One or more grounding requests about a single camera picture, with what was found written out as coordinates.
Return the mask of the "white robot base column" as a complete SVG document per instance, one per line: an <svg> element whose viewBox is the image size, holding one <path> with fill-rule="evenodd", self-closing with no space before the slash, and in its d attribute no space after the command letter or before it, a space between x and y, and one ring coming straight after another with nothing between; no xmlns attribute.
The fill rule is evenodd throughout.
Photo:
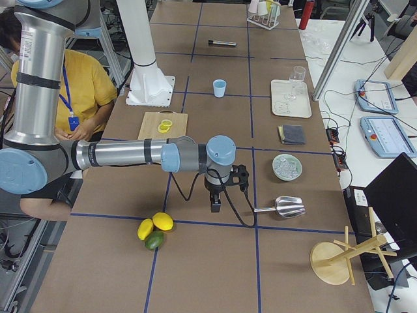
<svg viewBox="0 0 417 313"><path fill-rule="evenodd" d="M126 103L166 108L175 77L164 75L158 67L145 1L120 0L117 6L134 63Z"/></svg>

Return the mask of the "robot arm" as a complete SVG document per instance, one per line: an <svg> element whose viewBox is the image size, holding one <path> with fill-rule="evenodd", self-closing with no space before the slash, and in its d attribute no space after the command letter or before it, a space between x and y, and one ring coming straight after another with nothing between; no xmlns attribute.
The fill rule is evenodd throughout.
<svg viewBox="0 0 417 313"><path fill-rule="evenodd" d="M104 144L117 98L94 57L65 48L66 39L99 24L97 1L19 1L1 13L1 45L18 54L14 126L1 160L19 180L20 208L32 217L65 221L72 205L63 188L74 170L160 161L164 170L228 173L235 144L227 136L200 147L193 140Z"/></svg>

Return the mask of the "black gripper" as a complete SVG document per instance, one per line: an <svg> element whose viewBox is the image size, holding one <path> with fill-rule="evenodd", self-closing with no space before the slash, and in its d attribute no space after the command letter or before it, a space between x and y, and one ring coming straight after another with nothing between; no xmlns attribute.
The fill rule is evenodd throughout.
<svg viewBox="0 0 417 313"><path fill-rule="evenodd" d="M222 205L220 193L224 191L223 186L211 183L207 178L204 180L204 185L210 193L210 211L212 213L219 213Z"/></svg>

